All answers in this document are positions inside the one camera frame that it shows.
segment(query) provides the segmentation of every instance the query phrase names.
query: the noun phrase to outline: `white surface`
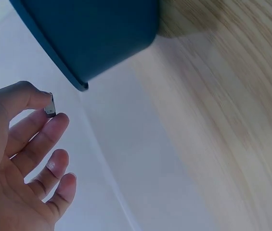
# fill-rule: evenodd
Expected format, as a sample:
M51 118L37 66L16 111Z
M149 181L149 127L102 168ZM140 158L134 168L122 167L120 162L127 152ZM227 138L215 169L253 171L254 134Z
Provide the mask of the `white surface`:
M2 6L0 88L29 80L52 92L57 111L70 117L70 126L55 148L70 153L67 171L76 173L78 189L56 230L216 230L128 61L80 93L9 3L0 0Z

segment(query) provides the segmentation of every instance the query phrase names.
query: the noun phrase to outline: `dark teal container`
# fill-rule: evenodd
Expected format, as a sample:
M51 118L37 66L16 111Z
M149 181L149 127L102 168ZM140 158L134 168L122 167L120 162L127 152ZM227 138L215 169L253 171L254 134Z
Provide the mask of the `dark teal container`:
M78 89L148 47L158 0L10 0L46 53Z

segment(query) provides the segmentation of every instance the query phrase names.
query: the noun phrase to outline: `wooden surface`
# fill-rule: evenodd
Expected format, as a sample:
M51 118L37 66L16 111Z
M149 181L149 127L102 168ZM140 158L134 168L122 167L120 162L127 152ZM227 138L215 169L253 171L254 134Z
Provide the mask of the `wooden surface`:
M221 231L272 231L272 0L163 0L161 24L132 61L181 160Z

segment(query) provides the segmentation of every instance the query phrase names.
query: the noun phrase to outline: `hand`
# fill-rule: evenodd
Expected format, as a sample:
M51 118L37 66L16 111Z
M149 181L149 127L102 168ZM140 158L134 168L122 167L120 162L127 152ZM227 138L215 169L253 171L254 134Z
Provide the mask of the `hand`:
M0 89L0 231L52 231L74 199L76 177L64 175L64 150L56 150L36 178L24 183L69 123L65 114L47 123L43 108L51 100L28 82ZM25 109L37 110L9 129L10 120ZM42 202L58 181L53 197Z

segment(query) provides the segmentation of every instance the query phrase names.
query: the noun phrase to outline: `small metal object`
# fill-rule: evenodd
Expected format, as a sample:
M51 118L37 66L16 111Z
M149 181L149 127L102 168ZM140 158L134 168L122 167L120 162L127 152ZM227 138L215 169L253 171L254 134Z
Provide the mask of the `small metal object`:
M52 93L50 93L50 94L52 95L52 102L47 107L45 107L45 112L46 112L48 118L54 118L57 114L55 112L53 94Z

